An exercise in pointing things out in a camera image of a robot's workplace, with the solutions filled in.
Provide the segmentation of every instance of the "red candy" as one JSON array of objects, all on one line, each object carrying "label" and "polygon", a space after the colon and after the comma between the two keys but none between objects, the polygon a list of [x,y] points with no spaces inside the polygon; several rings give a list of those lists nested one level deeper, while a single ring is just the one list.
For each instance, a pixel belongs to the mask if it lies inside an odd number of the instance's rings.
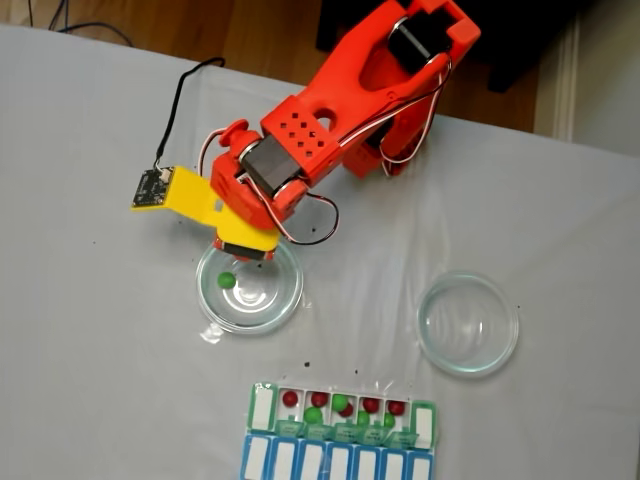
[{"label": "red candy", "polygon": [[404,402],[391,401],[387,404],[387,410],[393,416],[400,416],[404,414]]},{"label": "red candy", "polygon": [[311,405],[314,407],[324,407],[329,402],[329,394],[323,392],[313,392],[311,394]]},{"label": "red candy", "polygon": [[282,403],[289,408],[295,407],[298,404],[298,394],[292,390],[287,391],[282,396]]},{"label": "red candy", "polygon": [[362,401],[362,408],[364,408],[367,413],[377,413],[380,409],[380,400],[377,398],[365,398]]},{"label": "red candy", "polygon": [[347,406],[344,408],[343,411],[338,412],[340,414],[341,417],[350,417],[351,415],[353,415],[353,405],[351,405],[350,403],[347,403]]}]

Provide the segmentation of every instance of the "robotic arm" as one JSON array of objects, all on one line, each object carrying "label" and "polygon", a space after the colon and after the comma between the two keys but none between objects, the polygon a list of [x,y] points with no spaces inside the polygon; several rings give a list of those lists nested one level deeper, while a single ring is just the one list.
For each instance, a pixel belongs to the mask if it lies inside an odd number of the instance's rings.
[{"label": "robotic arm", "polygon": [[[326,240],[338,210],[309,189],[341,163],[358,177],[378,167],[398,175],[426,136],[451,71],[479,35],[451,0],[385,1],[344,36],[303,91],[262,119],[261,133],[246,120],[212,132],[208,140],[219,135],[227,149],[209,181],[224,207],[215,220],[187,216],[216,225],[214,245],[239,257],[271,258],[278,233],[303,245]],[[202,186],[188,190],[206,196]],[[336,208],[334,229],[316,242],[297,242],[282,225],[305,195]]]}]

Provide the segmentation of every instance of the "white table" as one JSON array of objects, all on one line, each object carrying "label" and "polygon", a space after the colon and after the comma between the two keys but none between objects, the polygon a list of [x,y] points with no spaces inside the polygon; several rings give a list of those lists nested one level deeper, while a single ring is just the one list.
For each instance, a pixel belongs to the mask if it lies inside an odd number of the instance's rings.
[{"label": "white table", "polygon": [[[435,400],[441,480],[634,476],[639,160],[438,117],[401,178],[340,169],[318,189],[343,221],[297,250],[304,304],[283,329],[205,341],[211,232],[128,210],[191,64],[2,26],[0,65],[0,478],[235,478],[258,380]],[[207,69],[167,164],[298,89]],[[420,296],[455,268],[519,306],[516,354],[486,381],[417,347]]]}]

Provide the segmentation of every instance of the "glass bowl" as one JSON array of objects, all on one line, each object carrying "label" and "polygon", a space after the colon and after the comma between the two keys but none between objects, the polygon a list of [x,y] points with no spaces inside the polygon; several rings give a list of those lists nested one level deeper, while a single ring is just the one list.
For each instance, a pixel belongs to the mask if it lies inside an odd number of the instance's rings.
[{"label": "glass bowl", "polygon": [[473,272],[439,276],[418,308],[418,337],[427,358],[447,373],[489,375],[518,340],[518,314],[492,280]]},{"label": "glass bowl", "polygon": [[[232,288],[218,286],[230,272]],[[198,301],[209,320],[228,332],[264,334],[285,323],[302,296],[302,269],[288,245],[280,243],[273,260],[240,261],[209,247],[196,271]]]}]

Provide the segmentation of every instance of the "green ball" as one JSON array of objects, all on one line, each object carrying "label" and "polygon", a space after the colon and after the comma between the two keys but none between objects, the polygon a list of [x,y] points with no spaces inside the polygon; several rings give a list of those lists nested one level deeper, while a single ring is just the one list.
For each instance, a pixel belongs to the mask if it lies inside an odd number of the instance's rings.
[{"label": "green ball", "polygon": [[396,424],[396,419],[393,415],[391,415],[390,413],[385,413],[384,414],[384,426],[387,428],[393,428],[394,425]]},{"label": "green ball", "polygon": [[304,411],[304,421],[312,425],[322,423],[322,410],[318,407],[309,407]]},{"label": "green ball", "polygon": [[236,276],[231,272],[222,272],[218,275],[218,286],[220,288],[233,288],[236,286]]},{"label": "green ball", "polygon": [[340,393],[336,393],[331,402],[331,410],[341,412],[347,408],[347,405],[349,405],[349,399]]},{"label": "green ball", "polygon": [[369,414],[364,410],[358,412],[358,425],[369,425]]}]

